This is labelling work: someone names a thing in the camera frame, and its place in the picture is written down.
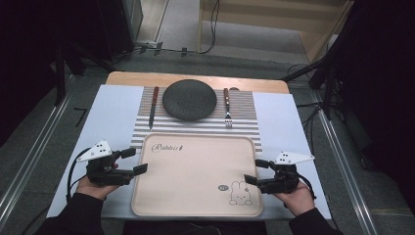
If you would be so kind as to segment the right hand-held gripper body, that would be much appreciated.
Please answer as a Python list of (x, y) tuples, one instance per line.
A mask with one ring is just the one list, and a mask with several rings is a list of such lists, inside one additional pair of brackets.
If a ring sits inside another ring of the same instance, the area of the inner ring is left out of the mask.
[(292, 193), (302, 180), (310, 189), (311, 194), (314, 194), (309, 180), (297, 171), (297, 164), (313, 160), (312, 155), (281, 152), (274, 161), (268, 161), (269, 168), (274, 171), (274, 176), (258, 180), (256, 187), (262, 194)]

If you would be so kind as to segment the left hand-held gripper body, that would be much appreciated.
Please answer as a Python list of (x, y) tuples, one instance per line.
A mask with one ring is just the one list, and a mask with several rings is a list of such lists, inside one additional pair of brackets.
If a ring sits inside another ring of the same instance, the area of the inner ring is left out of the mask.
[(86, 175), (91, 183), (99, 186), (128, 185), (134, 172), (115, 168), (115, 162), (121, 158), (120, 152), (113, 151), (109, 143), (102, 140), (82, 151), (76, 161), (87, 162)]

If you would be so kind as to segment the knife with brown handle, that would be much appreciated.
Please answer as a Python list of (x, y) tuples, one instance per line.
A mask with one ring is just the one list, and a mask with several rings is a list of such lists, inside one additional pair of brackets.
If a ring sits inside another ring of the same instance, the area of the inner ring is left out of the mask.
[(155, 86), (154, 91), (153, 91), (153, 97), (152, 97), (152, 106), (151, 106), (150, 115), (149, 115), (149, 129), (150, 130), (152, 130), (154, 126), (154, 119), (155, 119), (159, 90), (160, 88), (158, 86)]

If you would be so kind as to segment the beige tray with rabbit drawing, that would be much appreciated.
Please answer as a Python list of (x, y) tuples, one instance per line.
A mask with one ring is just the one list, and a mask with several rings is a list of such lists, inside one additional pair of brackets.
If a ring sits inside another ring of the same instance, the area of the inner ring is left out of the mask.
[(262, 212), (254, 142), (243, 136), (153, 133), (144, 139), (132, 210), (140, 216), (254, 217)]

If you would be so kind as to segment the fork with brown handle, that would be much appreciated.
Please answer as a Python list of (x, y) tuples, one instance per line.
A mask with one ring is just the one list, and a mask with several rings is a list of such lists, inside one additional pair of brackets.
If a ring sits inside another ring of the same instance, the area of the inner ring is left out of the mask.
[(225, 101), (225, 109), (226, 109), (226, 115), (225, 115), (225, 126), (231, 127), (233, 125), (233, 120), (230, 114), (230, 98), (229, 98), (229, 90), (227, 88), (223, 89), (223, 95), (224, 95), (224, 101)]

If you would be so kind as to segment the dark grey round plate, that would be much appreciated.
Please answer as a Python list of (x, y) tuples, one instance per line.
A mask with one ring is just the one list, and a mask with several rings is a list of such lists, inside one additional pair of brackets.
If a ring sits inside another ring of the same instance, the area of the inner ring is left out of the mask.
[(196, 121), (207, 118), (215, 109), (214, 90), (204, 82), (184, 79), (169, 85), (162, 95), (166, 112), (174, 118)]

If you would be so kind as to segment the person's left hand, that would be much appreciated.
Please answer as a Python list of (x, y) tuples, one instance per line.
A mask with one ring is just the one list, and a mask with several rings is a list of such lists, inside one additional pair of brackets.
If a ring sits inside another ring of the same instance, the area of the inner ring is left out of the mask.
[(91, 183), (87, 176), (84, 176), (79, 180), (75, 192), (104, 201), (107, 198), (107, 196), (110, 195), (117, 188), (118, 185), (96, 185), (94, 183)]

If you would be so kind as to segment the person's right hand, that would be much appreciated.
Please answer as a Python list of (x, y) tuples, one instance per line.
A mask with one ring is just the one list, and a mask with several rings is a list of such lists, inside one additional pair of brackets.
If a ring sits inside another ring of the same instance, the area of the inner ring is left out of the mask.
[(294, 216), (299, 216), (315, 208), (310, 190), (302, 182), (298, 184), (297, 189), (292, 193), (276, 193), (274, 197), (281, 200)]

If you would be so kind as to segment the white sheet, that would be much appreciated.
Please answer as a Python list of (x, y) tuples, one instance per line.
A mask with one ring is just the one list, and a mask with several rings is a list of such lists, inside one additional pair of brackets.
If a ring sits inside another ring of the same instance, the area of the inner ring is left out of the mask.
[[(261, 159), (275, 160), (281, 151), (296, 154), (309, 154), (310, 150), (305, 135), (300, 126), (300, 116), (291, 94), (252, 92), (231, 90), (230, 113), (233, 127), (225, 130), (242, 128), (242, 117), (237, 117), (237, 108), (247, 108), (256, 114), (258, 135), (260, 138), (259, 153)], [(132, 140), (143, 138), (133, 137), (133, 130), (138, 117), (141, 103), (144, 102), (143, 86), (102, 85), (92, 104), (89, 115), (82, 128), (80, 136), (70, 157), (58, 190), (52, 201), (47, 217), (57, 216), (67, 205), (67, 181), (72, 161), (87, 147), (98, 143), (99, 140), (108, 140), (112, 148), (124, 149), (133, 144)], [(220, 122), (224, 127), (223, 97), (217, 98), (217, 107), (220, 117), (212, 118), (208, 123)], [(298, 171), (310, 181), (315, 193), (316, 207), (326, 219), (332, 219), (326, 202), (326, 197), (313, 161), (299, 163)], [(112, 193), (104, 203), (102, 217), (114, 219), (144, 219), (136, 215), (131, 208), (133, 186), (121, 186)], [(292, 214), (284, 208), (283, 204), (269, 195), (262, 196), (263, 212), (254, 217), (256, 220), (283, 220), (292, 218)]]

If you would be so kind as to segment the striped placemat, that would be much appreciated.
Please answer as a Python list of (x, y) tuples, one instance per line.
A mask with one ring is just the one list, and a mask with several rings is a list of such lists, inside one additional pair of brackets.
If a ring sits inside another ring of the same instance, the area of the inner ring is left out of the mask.
[(230, 115), (232, 126), (225, 124), (225, 104), (223, 92), (216, 90), (217, 103), (215, 110), (206, 118), (196, 121), (185, 121), (171, 117), (162, 105), (165, 88), (159, 91), (153, 129), (149, 128), (149, 115), (152, 105), (153, 88), (145, 87), (139, 111), (133, 127), (130, 146), (142, 149), (144, 138), (152, 132), (191, 133), (209, 135), (232, 135), (249, 137), (254, 142), (255, 151), (262, 152), (258, 121), (252, 92), (230, 90)]

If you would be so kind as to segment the person's lap dark clothing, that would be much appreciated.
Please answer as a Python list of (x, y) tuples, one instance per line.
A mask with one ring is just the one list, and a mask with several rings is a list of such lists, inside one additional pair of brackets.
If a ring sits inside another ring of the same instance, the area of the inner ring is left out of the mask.
[(122, 235), (267, 235), (261, 221), (126, 221)]

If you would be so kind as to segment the black metal stand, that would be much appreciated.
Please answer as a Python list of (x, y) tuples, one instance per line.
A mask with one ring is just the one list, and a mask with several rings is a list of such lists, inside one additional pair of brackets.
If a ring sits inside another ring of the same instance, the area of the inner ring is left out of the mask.
[(55, 49), (55, 68), (56, 68), (56, 101), (55, 105), (59, 106), (67, 95), (65, 66), (68, 66), (73, 74), (83, 75), (85, 66), (81, 58), (86, 58), (103, 68), (107, 72), (115, 71), (115, 68), (89, 52), (85, 48), (73, 42), (62, 42)]
[(282, 81), (289, 82), (302, 75), (314, 71), (312, 78), (308, 81), (308, 86), (312, 90), (319, 89), (325, 85), (325, 93), (322, 101), (321, 109), (328, 120), (331, 120), (330, 107), (335, 83), (335, 61), (337, 52), (335, 49), (330, 49), (320, 60), (306, 65), (304, 68), (289, 73), (282, 78)]

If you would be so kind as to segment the power strip with plugs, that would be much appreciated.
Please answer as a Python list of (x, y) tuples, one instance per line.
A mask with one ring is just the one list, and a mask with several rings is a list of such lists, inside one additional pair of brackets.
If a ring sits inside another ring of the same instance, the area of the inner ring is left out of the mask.
[(155, 56), (161, 53), (162, 49), (162, 42), (155, 42), (155, 41), (144, 41), (144, 42), (137, 42), (134, 48), (135, 52), (139, 54), (144, 54), (145, 52), (152, 51)]

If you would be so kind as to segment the black cabinet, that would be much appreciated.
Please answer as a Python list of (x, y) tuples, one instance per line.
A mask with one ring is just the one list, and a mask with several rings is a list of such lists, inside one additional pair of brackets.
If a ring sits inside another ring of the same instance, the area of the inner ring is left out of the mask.
[(143, 21), (141, 0), (98, 0), (110, 58), (132, 52)]

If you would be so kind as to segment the dark curtain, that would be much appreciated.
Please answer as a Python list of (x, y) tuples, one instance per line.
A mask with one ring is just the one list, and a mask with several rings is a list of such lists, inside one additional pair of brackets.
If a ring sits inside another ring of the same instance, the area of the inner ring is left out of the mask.
[(355, 0), (341, 38), (341, 94), (369, 137), (362, 153), (415, 215), (415, 0)]
[(51, 68), (83, 70), (73, 48), (87, 0), (0, 0), (0, 147), (51, 89), (62, 89)]

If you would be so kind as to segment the light wooden shelf unit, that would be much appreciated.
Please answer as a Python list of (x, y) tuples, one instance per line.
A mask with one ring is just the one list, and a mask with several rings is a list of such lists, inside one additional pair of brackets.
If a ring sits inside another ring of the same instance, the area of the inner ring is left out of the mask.
[(210, 19), (216, 1), (218, 21), (296, 30), (311, 63), (346, 22), (354, 0), (199, 0), (197, 49), (202, 51), (203, 21)]

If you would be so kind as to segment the metal floor rail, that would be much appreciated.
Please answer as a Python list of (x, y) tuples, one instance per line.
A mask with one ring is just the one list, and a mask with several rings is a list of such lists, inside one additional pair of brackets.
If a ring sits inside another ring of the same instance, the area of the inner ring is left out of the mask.
[(380, 235), (349, 166), (346, 154), (340, 143), (333, 123), (327, 118), (327, 115), (323, 110), (319, 111), (319, 118), (336, 159), (348, 196), (351, 200), (354, 213), (356, 214), (363, 234)]
[(23, 160), (19, 171), (14, 177), (11, 185), (0, 198), (0, 231), (3, 230), (7, 220), (13, 211), (20, 195), (23, 192), (28, 179), (34, 171), (46, 145), (49, 142), (57, 124), (59, 123), (64, 111), (69, 103), (72, 91), (78, 82), (78, 77), (71, 75), (67, 80), (66, 91), (67, 94), (58, 106), (55, 106), (48, 116), (41, 131), (37, 135), (33, 145)]

